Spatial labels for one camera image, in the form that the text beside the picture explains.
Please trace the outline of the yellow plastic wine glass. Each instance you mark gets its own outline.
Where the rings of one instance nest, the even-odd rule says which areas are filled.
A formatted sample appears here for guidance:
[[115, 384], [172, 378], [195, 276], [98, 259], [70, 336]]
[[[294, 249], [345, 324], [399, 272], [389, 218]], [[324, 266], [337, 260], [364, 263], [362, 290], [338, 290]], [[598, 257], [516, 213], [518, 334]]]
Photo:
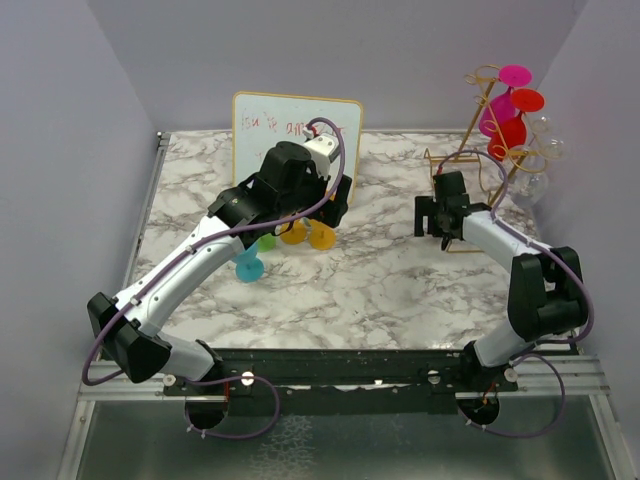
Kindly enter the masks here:
[[317, 220], [308, 220], [308, 242], [316, 250], [329, 250], [336, 242], [334, 230]]

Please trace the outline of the orange plastic wine glass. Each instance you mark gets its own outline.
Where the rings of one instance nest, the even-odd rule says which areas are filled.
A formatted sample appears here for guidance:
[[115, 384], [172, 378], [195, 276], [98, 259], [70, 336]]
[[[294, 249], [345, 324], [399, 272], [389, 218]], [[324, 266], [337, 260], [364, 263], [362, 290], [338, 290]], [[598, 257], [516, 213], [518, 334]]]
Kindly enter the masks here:
[[289, 222], [278, 231], [278, 238], [285, 244], [297, 245], [306, 240], [307, 228], [301, 220]]

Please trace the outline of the green plastic wine glass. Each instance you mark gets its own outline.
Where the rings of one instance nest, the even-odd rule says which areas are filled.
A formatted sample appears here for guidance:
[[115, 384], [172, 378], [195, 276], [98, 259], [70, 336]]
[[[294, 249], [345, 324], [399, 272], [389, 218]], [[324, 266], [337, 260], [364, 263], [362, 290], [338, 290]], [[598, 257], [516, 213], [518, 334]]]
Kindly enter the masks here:
[[276, 247], [276, 237], [272, 234], [265, 234], [257, 241], [258, 251], [261, 253], [273, 250]]

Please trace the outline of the blue plastic wine glass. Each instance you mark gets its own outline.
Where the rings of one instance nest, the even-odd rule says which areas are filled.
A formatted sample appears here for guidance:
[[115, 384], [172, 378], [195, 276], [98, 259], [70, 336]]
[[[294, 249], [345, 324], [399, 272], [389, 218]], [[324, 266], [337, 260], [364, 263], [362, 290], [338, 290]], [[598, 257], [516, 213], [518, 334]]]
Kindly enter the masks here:
[[257, 252], [247, 250], [233, 259], [236, 277], [244, 283], [253, 283], [264, 274], [264, 264], [258, 258]]

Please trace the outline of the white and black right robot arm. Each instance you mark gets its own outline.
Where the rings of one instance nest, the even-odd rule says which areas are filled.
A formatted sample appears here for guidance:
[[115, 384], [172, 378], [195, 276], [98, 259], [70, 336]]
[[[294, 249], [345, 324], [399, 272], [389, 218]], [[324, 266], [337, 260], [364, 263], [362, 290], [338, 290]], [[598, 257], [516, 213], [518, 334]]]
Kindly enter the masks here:
[[461, 354], [461, 383], [481, 391], [515, 356], [587, 323], [580, 260], [574, 249], [538, 244], [473, 203], [461, 172], [437, 174], [433, 186], [433, 195], [415, 198], [414, 235], [439, 239], [443, 251], [454, 240], [471, 243], [509, 274], [507, 319]]

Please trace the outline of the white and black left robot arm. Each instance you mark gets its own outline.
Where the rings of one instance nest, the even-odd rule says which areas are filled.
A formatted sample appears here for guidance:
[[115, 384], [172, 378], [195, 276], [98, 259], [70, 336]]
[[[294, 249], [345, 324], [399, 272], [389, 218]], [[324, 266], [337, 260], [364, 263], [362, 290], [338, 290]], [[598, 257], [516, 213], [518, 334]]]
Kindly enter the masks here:
[[134, 383], [168, 373], [186, 378], [199, 394], [214, 392], [219, 356], [200, 340], [163, 334], [165, 322], [218, 268], [238, 261], [278, 226], [309, 218], [337, 227], [348, 210], [351, 179], [329, 171], [345, 159], [343, 141], [328, 134], [270, 148], [260, 169], [222, 191], [191, 234], [146, 276], [114, 296], [98, 292], [88, 301], [96, 346]]

